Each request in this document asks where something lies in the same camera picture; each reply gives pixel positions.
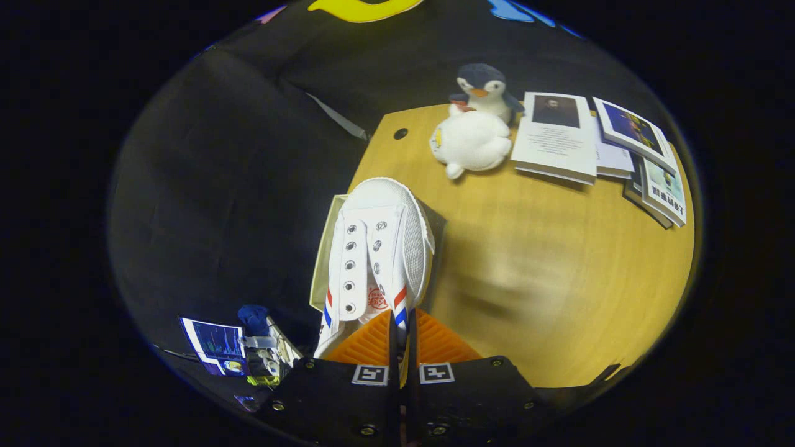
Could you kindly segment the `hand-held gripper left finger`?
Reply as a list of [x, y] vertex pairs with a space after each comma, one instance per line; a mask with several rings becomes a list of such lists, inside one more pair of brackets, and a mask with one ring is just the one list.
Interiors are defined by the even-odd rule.
[[258, 423], [289, 446], [398, 446], [400, 372], [394, 315], [382, 312], [339, 351], [375, 338], [375, 361], [303, 358], [264, 400]]

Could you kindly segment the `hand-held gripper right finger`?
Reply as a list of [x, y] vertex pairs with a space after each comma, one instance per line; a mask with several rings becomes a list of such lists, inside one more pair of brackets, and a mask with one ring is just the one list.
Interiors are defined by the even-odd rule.
[[553, 407], [505, 356], [480, 356], [451, 328], [412, 311], [407, 435], [417, 446], [521, 446]]

